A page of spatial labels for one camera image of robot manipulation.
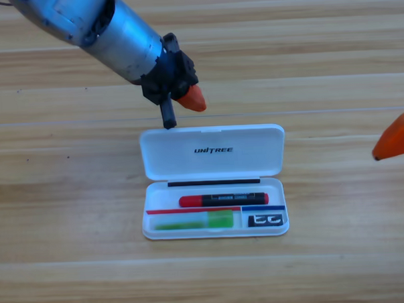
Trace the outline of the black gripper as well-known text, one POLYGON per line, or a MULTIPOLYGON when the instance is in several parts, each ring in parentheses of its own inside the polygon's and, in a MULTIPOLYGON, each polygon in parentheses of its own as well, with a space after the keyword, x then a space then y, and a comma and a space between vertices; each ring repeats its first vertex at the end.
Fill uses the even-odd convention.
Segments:
POLYGON ((141 77, 143 96, 160 106, 163 127, 176 127, 172 101, 185 109, 203 112, 207 109, 205 98, 198 87, 198 77, 193 61, 180 50, 173 33, 161 39, 162 51, 156 65, 141 77))

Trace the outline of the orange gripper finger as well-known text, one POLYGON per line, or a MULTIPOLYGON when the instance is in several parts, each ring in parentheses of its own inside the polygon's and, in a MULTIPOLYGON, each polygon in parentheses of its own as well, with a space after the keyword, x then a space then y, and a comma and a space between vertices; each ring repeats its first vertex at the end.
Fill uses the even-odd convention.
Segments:
POLYGON ((400 114, 380 136, 373 150, 376 161, 404 154, 404 113, 400 114))

